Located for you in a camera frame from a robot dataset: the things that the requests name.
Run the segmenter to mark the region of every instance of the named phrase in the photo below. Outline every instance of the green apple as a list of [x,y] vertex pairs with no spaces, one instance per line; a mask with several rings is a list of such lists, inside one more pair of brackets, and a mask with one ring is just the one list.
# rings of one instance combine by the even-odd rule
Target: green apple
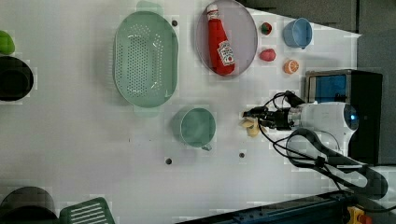
[[0,31],[0,53],[9,55],[14,51],[15,45],[11,36],[4,31]]

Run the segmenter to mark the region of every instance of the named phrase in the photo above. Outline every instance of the mint green cup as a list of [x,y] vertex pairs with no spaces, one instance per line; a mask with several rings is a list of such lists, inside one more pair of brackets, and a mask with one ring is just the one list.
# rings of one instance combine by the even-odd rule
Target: mint green cup
[[209,143],[216,132],[215,118],[203,108],[181,110],[174,117],[173,131],[179,141],[210,151]]

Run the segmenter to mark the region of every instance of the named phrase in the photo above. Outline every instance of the red ketchup bottle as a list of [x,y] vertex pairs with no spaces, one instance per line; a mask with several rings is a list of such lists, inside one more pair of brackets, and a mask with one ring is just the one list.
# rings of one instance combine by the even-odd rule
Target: red ketchup bottle
[[233,49],[219,18],[218,6],[207,7],[207,19],[209,20],[209,51],[210,60],[214,71],[221,75],[230,75],[235,69]]

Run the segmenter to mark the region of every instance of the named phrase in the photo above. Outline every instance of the blue bowl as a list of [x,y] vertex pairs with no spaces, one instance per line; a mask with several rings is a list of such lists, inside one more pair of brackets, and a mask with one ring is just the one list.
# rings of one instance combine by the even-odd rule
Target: blue bowl
[[312,40],[312,27],[307,19],[300,18],[289,23],[283,30],[286,45],[305,49]]

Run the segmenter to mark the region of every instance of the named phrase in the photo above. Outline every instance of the black bowl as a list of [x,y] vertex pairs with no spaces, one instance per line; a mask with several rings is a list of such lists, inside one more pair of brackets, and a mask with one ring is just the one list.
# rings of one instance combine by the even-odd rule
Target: black bowl
[[23,61],[0,57],[0,101],[17,101],[33,88],[32,70]]

